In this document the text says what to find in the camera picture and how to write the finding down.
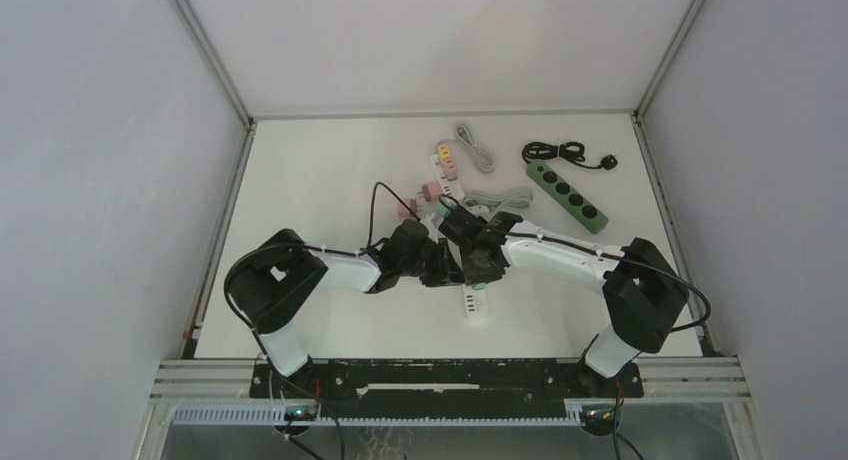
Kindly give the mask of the white power strip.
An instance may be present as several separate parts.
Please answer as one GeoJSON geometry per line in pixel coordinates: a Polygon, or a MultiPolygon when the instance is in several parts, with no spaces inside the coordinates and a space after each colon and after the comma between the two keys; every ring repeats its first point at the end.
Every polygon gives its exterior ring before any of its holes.
{"type": "Polygon", "coordinates": [[[436,181],[441,184],[443,194],[449,195],[458,201],[462,201],[465,198],[465,192],[459,183],[459,176],[456,181],[448,181],[445,178],[443,168],[437,154],[433,154],[429,157],[429,165],[434,173],[436,181]]]}
{"type": "Polygon", "coordinates": [[[472,290],[473,285],[463,286],[463,305],[465,318],[469,322],[482,322],[488,317],[486,288],[483,291],[472,290]]]}

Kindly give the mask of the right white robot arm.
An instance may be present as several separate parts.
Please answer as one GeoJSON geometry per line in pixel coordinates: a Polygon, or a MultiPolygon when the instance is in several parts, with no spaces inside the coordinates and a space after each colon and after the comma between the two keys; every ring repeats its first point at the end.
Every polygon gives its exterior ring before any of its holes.
{"type": "Polygon", "coordinates": [[[510,270],[532,270],[603,299],[610,324],[590,342],[577,371],[589,395],[605,395],[637,356],[659,352],[687,305],[686,283],[648,240],[602,245],[557,235],[509,212],[485,220],[460,205],[442,204],[436,211],[437,229],[457,245],[467,283],[489,284],[510,270]]]}

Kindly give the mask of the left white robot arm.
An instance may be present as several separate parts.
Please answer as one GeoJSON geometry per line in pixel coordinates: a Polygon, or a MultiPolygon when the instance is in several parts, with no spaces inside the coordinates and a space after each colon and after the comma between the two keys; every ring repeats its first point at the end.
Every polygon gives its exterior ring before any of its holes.
{"type": "Polygon", "coordinates": [[[231,266],[222,290],[275,371],[274,384],[298,397],[310,389],[313,372],[294,318],[312,293],[323,288],[377,294],[405,277],[427,288],[465,281],[447,241],[431,239],[422,222],[406,220],[358,252],[311,246],[294,230],[282,229],[231,266]]]}

